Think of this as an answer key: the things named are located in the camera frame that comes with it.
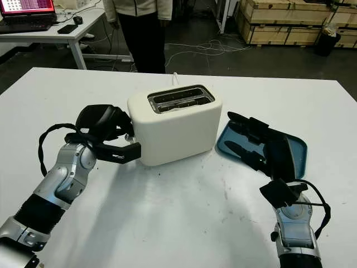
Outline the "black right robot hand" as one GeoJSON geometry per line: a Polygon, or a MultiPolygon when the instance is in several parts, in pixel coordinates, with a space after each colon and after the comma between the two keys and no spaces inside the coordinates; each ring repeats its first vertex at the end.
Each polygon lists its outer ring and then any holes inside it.
{"type": "Polygon", "coordinates": [[[290,183],[295,180],[295,163],[287,136],[269,128],[269,125],[253,117],[244,117],[235,112],[228,112],[228,127],[237,134],[248,138],[255,145],[263,144],[263,155],[248,151],[233,141],[225,145],[255,171],[262,171],[272,180],[290,183]]]}

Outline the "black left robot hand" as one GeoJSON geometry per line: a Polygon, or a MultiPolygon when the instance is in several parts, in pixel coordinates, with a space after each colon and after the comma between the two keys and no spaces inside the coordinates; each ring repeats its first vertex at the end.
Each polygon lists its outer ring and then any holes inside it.
{"type": "Polygon", "coordinates": [[[129,115],[111,104],[86,106],[78,115],[75,125],[79,130],[87,129],[87,134],[97,143],[115,140],[125,134],[134,136],[129,115]]]}

